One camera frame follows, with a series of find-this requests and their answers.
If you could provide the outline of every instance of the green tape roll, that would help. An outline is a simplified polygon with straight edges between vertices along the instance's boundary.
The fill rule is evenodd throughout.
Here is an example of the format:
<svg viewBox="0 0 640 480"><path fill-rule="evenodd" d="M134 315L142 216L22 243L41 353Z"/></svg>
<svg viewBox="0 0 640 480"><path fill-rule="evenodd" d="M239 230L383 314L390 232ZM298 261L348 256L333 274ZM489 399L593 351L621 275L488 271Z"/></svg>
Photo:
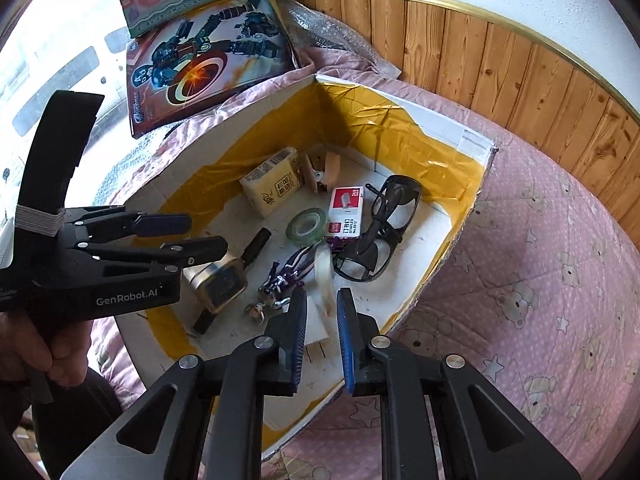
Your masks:
<svg viewBox="0 0 640 480"><path fill-rule="evenodd" d="M326 235L326 213L319 207L305 209L289 222L286 234L296 245L311 247Z"/></svg>

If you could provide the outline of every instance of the red and white box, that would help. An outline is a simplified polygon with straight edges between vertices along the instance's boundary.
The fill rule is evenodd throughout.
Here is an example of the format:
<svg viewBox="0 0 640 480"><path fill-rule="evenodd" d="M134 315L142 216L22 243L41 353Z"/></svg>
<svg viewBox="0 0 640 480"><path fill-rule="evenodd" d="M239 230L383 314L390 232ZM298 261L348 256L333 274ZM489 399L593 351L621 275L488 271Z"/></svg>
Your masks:
<svg viewBox="0 0 640 480"><path fill-rule="evenodd" d="M362 229L364 187L336 187L331 195L327 238L358 238Z"/></svg>

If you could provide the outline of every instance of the bubble wrap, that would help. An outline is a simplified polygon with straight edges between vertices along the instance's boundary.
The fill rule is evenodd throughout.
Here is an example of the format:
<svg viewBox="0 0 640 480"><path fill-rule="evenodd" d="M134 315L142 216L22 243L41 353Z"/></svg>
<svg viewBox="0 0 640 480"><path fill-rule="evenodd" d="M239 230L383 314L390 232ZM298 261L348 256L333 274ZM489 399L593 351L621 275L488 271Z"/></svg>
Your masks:
<svg viewBox="0 0 640 480"><path fill-rule="evenodd" d="M308 46L346 50L368 59L386 78L397 79L401 74L401 70L383 59L367 40L343 22L295 0L277 2L282 21L297 50Z"/></svg>

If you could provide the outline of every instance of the finger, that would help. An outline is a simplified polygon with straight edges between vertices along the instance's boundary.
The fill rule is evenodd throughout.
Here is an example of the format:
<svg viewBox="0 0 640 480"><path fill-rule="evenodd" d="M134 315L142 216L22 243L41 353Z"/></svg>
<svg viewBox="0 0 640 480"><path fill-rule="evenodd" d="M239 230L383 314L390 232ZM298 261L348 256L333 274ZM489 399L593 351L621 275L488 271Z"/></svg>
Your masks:
<svg viewBox="0 0 640 480"><path fill-rule="evenodd" d="M86 352L77 352L64 359L54 359L49 378L60 386L78 386L86 377L87 367Z"/></svg>
<svg viewBox="0 0 640 480"><path fill-rule="evenodd" d="M93 321L74 323L60 330L51 341L51 353L54 359L64 359L78 351L86 352L91 346L91 328Z"/></svg>
<svg viewBox="0 0 640 480"><path fill-rule="evenodd" d="M15 352L29 366L42 372L51 368L51 352L31 319L22 310L10 312L8 316L9 334L14 342Z"/></svg>

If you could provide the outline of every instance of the eyeglasses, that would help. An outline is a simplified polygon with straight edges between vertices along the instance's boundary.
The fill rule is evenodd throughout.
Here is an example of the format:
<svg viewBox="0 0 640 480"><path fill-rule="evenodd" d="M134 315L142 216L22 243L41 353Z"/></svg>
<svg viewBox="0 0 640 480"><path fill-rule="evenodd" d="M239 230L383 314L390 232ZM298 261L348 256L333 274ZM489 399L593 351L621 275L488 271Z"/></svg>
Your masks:
<svg viewBox="0 0 640 480"><path fill-rule="evenodd" d="M385 271L422 195L420 182L404 175L391 175L380 190L365 187L376 195L371 224L359 239L334 250L336 274L352 282L372 282Z"/></svg>

